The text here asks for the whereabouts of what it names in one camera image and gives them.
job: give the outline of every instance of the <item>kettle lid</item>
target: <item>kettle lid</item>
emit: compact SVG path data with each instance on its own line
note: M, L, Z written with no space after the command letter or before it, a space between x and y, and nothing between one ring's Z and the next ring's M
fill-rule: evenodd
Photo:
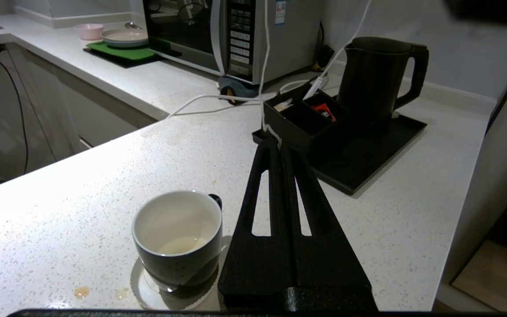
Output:
M406 42L391 40L382 37L358 37L355 38L348 48L358 48L373 53L383 54L408 54L411 45Z

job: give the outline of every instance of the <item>microwave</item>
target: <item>microwave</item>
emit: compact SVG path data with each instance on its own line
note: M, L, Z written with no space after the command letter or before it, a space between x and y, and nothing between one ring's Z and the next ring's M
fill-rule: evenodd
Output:
M268 0L271 50L265 82L312 66L322 0ZM266 52L265 0L144 0L150 49L160 56L250 85Z

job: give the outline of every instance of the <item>microwave door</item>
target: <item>microwave door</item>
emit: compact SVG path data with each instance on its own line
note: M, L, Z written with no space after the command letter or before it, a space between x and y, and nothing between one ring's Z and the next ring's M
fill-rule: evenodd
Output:
M145 0L151 50L211 74L224 74L224 0Z

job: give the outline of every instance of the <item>coffee stain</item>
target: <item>coffee stain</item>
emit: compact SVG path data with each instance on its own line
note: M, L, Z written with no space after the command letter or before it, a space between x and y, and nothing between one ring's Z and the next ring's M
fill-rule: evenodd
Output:
M124 299L128 296L128 292L129 289L127 287L123 288L123 289L117 289L117 291L115 291L115 294L114 294L114 297L115 299L117 300L121 300L121 299Z
M89 287L87 286L82 286L82 287L78 287L74 290L74 295L78 298L78 299L84 299L87 297L87 295L89 295Z

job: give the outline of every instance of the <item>pink bowl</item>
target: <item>pink bowl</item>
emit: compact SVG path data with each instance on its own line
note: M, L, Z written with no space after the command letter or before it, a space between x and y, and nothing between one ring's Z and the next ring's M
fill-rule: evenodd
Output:
M74 26L82 40L100 40L103 24L78 24Z

